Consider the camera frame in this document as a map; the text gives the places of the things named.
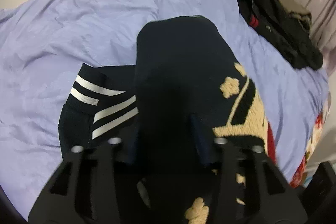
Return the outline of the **floral blanket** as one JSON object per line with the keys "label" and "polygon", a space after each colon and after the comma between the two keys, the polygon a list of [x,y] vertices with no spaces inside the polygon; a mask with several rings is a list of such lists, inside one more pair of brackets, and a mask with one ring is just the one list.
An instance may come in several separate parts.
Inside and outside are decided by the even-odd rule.
{"label": "floral blanket", "polygon": [[306,172],[305,169],[306,169],[307,162],[313,155],[313,152],[316,149],[317,144],[321,140],[323,125],[325,124],[327,117],[330,113],[330,107],[331,107],[331,93],[328,92],[327,99],[325,103],[323,104],[323,108],[321,112],[318,114],[315,120],[315,124],[313,126],[311,137],[307,142],[305,156],[302,159],[301,164],[299,165],[298,169],[296,170],[289,184],[292,188],[297,188],[303,182],[303,177],[304,177],[304,173]]}

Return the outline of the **lavender bed sheet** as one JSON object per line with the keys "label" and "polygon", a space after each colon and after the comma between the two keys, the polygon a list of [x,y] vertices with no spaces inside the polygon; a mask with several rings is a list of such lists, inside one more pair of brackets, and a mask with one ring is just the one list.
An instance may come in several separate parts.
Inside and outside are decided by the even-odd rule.
{"label": "lavender bed sheet", "polygon": [[326,71],[295,70],[250,28],[236,0],[28,0],[1,10],[1,187],[26,218],[61,161],[58,121],[82,64],[133,65],[148,22],[202,15],[254,80],[291,179],[329,92]]}

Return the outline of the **pile of black clothes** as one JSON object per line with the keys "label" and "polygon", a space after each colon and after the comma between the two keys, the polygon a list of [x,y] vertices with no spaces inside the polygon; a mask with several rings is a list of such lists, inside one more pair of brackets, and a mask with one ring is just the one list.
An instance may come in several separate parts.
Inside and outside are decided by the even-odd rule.
{"label": "pile of black clothes", "polygon": [[237,0],[239,12],[259,35],[294,68],[315,71],[323,65],[322,53],[309,37],[311,15],[295,16],[279,0]]}

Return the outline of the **navy white varsity jacket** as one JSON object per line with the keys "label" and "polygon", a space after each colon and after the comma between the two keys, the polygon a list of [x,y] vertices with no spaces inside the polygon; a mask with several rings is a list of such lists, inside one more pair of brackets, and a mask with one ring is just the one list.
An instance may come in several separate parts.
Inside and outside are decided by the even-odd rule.
{"label": "navy white varsity jacket", "polygon": [[137,36],[135,65],[81,66],[60,114],[62,154],[100,145],[138,123],[138,223],[190,223],[190,207],[210,178],[195,147],[193,115],[215,137],[253,137],[275,158],[259,91],[213,22],[201,16],[150,22]]}

